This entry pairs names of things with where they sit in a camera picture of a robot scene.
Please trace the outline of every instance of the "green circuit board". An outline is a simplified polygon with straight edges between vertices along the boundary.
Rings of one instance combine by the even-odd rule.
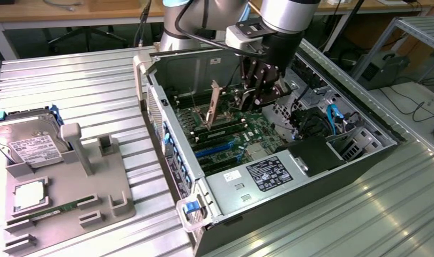
[[[204,148],[201,147],[203,143],[196,142],[196,138],[192,136],[191,132],[207,130],[205,115],[208,104],[187,109],[176,109],[176,117],[183,131],[188,136],[189,145],[193,150],[199,148],[195,150],[195,153],[231,143],[230,149],[197,158],[205,175],[211,175],[231,167],[254,161],[254,155],[251,155],[247,150],[247,147],[251,145],[260,145],[266,154],[270,155],[275,152],[276,148],[286,143],[275,129],[271,128],[270,122],[260,112],[239,112],[238,110],[231,109],[232,108],[227,111],[217,110],[217,117],[212,127],[244,119],[243,126],[234,126],[235,129],[232,131],[235,133],[230,133],[228,135],[219,136],[216,133],[217,136],[215,136],[215,139],[208,140],[209,145]]]

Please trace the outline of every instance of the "office chair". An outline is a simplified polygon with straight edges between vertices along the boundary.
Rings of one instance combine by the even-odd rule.
[[[91,51],[91,43],[89,43],[89,41],[92,39],[92,34],[101,35],[101,36],[104,36],[104,37],[107,37],[109,39],[113,39],[113,40],[119,41],[123,44],[123,48],[128,47],[128,41],[123,37],[112,34],[112,32],[115,31],[112,25],[108,25],[108,31],[107,32],[99,30],[97,27],[100,27],[100,26],[83,26],[83,27],[80,27],[77,29],[72,29],[71,27],[67,27],[65,28],[67,33],[63,36],[60,36],[59,38],[56,38],[56,39],[52,38],[52,35],[49,33],[49,29],[44,28],[43,32],[45,34],[49,51],[57,52],[59,48],[57,48],[56,44],[65,41],[71,37],[73,37],[76,35],[80,35],[80,34],[85,35],[85,44],[87,44],[87,51],[88,52]]]

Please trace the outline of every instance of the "power supply label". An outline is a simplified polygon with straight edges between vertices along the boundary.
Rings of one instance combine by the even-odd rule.
[[[294,179],[276,156],[248,165],[247,170],[263,192]]]
[[[61,157],[49,135],[11,142],[8,145],[27,164],[41,163]]]

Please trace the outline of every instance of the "blue ram slot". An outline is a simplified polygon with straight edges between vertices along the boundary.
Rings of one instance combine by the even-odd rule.
[[[211,154],[216,154],[219,152],[223,152],[223,151],[231,149],[232,145],[234,145],[234,141],[224,144],[224,145],[221,145],[221,146],[213,147],[212,149],[196,152],[196,158],[205,157],[205,156],[208,156]]]

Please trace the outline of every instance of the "gray part holder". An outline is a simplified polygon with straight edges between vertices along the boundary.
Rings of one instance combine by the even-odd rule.
[[[25,162],[9,165],[5,169],[15,178],[33,174],[33,169]]]
[[[23,176],[13,177],[7,173],[5,220],[8,222],[5,222],[4,238],[8,243],[4,251],[13,257],[25,256],[132,217],[136,213],[117,140],[105,135],[81,148],[81,153],[91,163],[91,176],[77,157],[77,151],[63,153],[63,162],[40,167]],[[33,221],[25,215],[15,218],[15,186],[43,178],[47,178],[45,184],[49,184],[47,196],[52,204],[40,211],[29,212],[28,215],[59,206],[68,206],[69,203],[88,196],[93,198],[76,203],[75,209],[69,210],[69,207],[65,207],[59,214]],[[96,213],[85,219],[87,214],[97,211],[100,216]],[[21,239],[24,235],[33,235],[33,237]]]
[[[9,223],[12,221],[15,221],[16,219],[12,219],[9,221],[7,221],[7,226],[5,226],[5,230],[8,231],[8,233],[13,233],[21,229],[27,229],[31,228],[33,226],[33,222],[31,220],[24,220],[21,222],[16,222],[12,225],[9,225]]]
[[[20,250],[25,250],[36,245],[35,240],[36,238],[32,235],[21,235],[5,243],[5,248],[3,249],[3,252],[13,254]]]
[[[81,145],[81,128],[77,123],[64,124],[61,126],[61,138],[72,145],[73,151],[79,156],[83,168],[87,172],[87,175],[91,176],[93,174],[91,162],[88,156],[84,152],[84,148]]]
[[[112,209],[113,216],[120,216],[129,212],[132,204],[127,198],[124,191],[121,191],[121,201],[113,201],[112,195],[108,196],[109,208]]]
[[[88,196],[92,196],[93,198],[85,202],[80,202],[76,206],[79,207],[80,210],[84,210],[84,209],[88,209],[93,206],[97,206],[100,205],[100,198],[97,196],[97,194],[92,194],[92,195],[88,195]]]
[[[95,225],[104,221],[104,216],[100,214],[100,210],[92,211],[79,217],[80,226],[87,228],[91,225]]]

